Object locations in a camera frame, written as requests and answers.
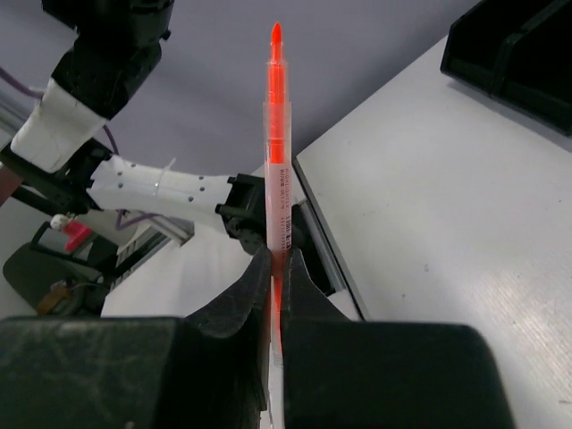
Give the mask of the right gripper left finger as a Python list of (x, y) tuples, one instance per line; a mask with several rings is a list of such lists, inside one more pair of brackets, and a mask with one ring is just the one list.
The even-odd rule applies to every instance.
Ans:
[(1, 323), (4, 428), (256, 428), (268, 406), (271, 256), (185, 317)]

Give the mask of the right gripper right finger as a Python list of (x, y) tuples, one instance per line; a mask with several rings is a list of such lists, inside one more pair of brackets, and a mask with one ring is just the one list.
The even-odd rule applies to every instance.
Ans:
[(492, 351), (463, 324), (358, 322), (312, 282), (301, 251), (282, 288), (288, 428), (512, 428)]

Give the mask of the orange thin pen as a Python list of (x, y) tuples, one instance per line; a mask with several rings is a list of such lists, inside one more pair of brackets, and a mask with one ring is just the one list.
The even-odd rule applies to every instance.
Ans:
[(275, 23), (266, 63), (265, 119), (265, 227), (271, 252), (271, 348), (273, 361), (282, 365), (282, 285), (287, 256), (292, 246), (291, 226), (291, 102), (288, 62), (285, 59), (282, 26)]

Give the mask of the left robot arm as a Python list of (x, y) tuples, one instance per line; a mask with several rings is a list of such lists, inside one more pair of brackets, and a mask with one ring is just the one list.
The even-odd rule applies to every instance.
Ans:
[(171, 1), (45, 1), (43, 11), (75, 31), (37, 103), (1, 161), (62, 215), (132, 212), (141, 221), (199, 223), (239, 240), (265, 241), (261, 178), (204, 176), (138, 164), (97, 133), (133, 98), (170, 37)]

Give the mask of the black four-compartment organizer tray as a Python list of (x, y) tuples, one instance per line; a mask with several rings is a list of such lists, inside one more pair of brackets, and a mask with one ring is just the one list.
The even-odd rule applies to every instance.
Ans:
[(570, 136), (570, 1), (479, 2), (450, 26), (441, 71)]

